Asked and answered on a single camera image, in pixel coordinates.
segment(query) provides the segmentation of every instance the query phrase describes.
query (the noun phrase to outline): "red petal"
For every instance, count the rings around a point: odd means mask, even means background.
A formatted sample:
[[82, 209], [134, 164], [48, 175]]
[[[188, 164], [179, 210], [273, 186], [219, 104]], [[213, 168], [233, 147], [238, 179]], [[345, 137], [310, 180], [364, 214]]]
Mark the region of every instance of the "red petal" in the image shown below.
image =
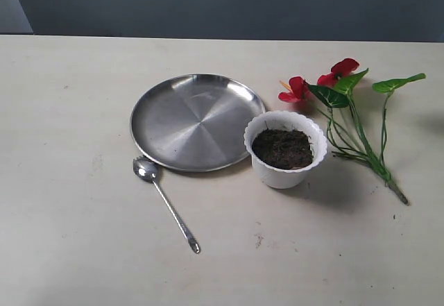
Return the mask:
[[337, 82], [338, 80], [332, 72], [330, 72], [328, 75], [322, 75], [318, 79], [318, 85], [320, 86], [334, 87]]
[[358, 69], [359, 63], [352, 58], [346, 58], [339, 63], [336, 63], [332, 68], [332, 73], [336, 76], [348, 76], [350, 72]]
[[297, 103], [301, 100], [296, 98], [294, 94], [290, 92], [280, 92], [278, 98], [286, 103]]
[[300, 76], [290, 78], [289, 84], [291, 87], [291, 91], [293, 91], [293, 94], [297, 99], [303, 100], [307, 98], [309, 90], [308, 90], [308, 84], [304, 80], [304, 78]]

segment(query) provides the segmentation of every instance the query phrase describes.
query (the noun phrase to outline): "yellow stamen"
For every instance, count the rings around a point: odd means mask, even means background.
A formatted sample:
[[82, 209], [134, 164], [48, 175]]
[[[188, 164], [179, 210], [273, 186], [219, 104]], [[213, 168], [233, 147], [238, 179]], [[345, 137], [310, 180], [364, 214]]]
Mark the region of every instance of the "yellow stamen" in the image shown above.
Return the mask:
[[288, 85], [286, 82], [282, 82], [282, 81], [280, 80], [279, 83], [281, 83], [283, 87], [285, 87], [285, 88], [288, 89], [290, 92], [292, 92], [292, 91], [291, 91], [291, 87], [290, 87], [290, 85]]

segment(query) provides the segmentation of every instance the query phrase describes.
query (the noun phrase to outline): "white plastic pot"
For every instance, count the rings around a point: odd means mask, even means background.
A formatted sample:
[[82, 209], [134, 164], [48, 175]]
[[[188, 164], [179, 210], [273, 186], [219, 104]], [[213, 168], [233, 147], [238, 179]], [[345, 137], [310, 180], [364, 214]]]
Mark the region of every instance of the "white plastic pot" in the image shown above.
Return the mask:
[[[251, 149], [255, 138], [266, 129], [299, 130], [309, 138], [313, 162], [301, 169], [277, 169], [261, 161]], [[272, 188], [291, 188], [301, 183], [308, 172], [324, 159], [327, 153], [327, 139], [323, 131], [312, 120], [296, 112], [277, 110], [255, 117], [245, 129], [244, 143], [251, 154], [253, 170], [261, 181]]]

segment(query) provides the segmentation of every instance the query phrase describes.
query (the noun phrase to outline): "soil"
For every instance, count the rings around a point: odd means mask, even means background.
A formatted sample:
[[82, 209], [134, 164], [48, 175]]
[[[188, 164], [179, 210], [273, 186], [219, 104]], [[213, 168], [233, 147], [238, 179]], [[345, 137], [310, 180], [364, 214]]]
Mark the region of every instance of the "soil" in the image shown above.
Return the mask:
[[264, 130], [252, 149], [260, 160], [278, 169], [300, 169], [313, 162], [308, 136], [298, 130]]

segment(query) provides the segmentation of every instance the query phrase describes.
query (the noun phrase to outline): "gray wall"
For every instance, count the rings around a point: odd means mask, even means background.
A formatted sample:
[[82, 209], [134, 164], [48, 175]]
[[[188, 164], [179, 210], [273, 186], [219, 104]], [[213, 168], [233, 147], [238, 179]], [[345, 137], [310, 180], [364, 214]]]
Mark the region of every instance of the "gray wall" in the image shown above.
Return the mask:
[[0, 0], [0, 34], [32, 32], [19, 0]]
[[37, 34], [437, 41], [444, 0], [20, 0]]

